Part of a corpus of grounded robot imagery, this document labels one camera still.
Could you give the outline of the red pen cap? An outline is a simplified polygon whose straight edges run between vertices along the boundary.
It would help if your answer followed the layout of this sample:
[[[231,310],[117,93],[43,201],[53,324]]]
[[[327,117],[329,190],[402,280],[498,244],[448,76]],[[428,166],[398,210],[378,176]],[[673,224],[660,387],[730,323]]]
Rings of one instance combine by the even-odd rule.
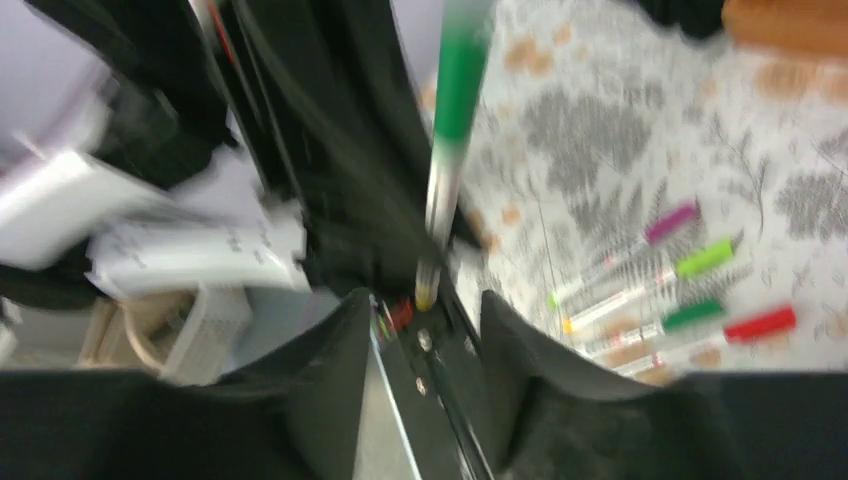
[[[723,328],[723,335],[729,344],[749,344],[791,331],[796,326],[795,311],[791,306],[787,306],[726,326]]]

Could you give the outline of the light green pen cap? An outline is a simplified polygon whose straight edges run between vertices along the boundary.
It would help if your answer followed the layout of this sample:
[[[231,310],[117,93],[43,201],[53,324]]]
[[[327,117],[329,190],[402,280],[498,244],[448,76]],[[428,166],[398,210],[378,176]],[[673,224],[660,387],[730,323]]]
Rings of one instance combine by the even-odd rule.
[[[723,264],[733,256],[732,241],[720,240],[679,260],[674,271],[679,278],[691,278]]]

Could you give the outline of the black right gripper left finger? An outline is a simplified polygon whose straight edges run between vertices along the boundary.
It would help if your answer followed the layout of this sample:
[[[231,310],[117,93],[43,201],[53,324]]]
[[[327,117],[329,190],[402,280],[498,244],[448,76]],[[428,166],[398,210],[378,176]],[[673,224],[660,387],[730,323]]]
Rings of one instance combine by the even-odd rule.
[[[349,479],[371,302],[352,291],[322,323],[209,386],[132,370],[6,371],[5,479]]]

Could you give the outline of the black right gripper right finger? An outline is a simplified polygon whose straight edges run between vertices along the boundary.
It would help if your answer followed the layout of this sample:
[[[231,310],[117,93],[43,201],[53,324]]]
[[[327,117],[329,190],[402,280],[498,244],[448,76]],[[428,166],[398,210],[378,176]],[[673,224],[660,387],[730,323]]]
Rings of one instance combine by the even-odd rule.
[[[618,376],[528,325],[494,292],[480,309],[489,462],[514,479],[843,479],[847,377]]]

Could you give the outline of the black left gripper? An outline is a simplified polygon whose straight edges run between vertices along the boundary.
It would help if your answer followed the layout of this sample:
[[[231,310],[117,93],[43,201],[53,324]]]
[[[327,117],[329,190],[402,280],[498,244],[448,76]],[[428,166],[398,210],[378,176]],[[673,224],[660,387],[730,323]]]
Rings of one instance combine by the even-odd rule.
[[[430,140],[387,1],[227,1],[229,92],[268,178],[301,202],[301,253],[263,247],[253,285],[406,297],[425,230]]]

